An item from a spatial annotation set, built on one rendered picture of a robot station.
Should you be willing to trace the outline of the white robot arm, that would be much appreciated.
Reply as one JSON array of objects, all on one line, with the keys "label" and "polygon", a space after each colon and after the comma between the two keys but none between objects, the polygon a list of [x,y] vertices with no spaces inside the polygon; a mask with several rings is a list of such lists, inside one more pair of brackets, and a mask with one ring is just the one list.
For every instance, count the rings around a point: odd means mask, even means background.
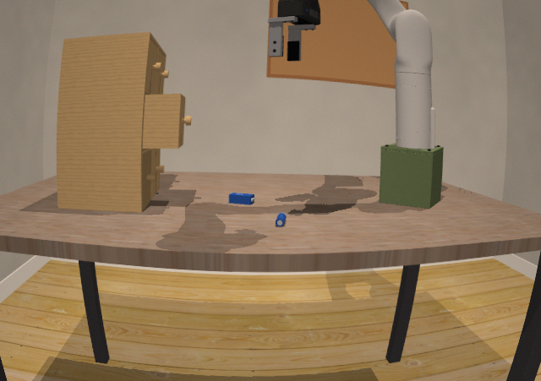
[{"label": "white robot arm", "polygon": [[396,146],[434,149],[429,21],[399,0],[367,0],[396,42]]}]

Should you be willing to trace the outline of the small brown wooden chest of drawers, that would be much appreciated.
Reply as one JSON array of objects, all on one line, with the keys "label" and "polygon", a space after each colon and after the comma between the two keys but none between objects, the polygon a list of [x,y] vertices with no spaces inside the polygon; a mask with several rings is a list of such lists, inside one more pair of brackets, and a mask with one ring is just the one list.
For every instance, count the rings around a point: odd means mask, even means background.
[{"label": "small brown wooden chest of drawers", "polygon": [[[59,209],[142,213],[150,32],[63,40],[57,104]],[[158,51],[158,57],[159,57]]]}]

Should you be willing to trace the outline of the blue battery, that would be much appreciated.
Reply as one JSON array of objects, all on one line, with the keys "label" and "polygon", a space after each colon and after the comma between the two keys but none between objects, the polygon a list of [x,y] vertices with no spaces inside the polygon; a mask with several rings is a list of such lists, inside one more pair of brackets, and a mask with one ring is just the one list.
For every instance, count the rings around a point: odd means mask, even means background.
[{"label": "blue battery", "polygon": [[253,204],[254,194],[249,193],[230,193],[229,203],[231,204]]},{"label": "blue battery", "polygon": [[285,223],[287,216],[284,213],[280,213],[276,218],[276,225],[282,227]]}]

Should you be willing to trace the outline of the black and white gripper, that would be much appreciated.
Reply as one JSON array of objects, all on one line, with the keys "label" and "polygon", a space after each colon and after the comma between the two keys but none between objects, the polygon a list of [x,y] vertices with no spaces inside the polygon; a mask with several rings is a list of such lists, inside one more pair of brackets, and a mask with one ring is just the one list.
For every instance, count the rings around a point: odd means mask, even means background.
[{"label": "black and white gripper", "polygon": [[295,25],[288,26],[287,60],[301,61],[301,30],[316,30],[320,24],[319,1],[279,0],[277,18],[268,23],[269,57],[283,57],[283,23],[291,23]]}]

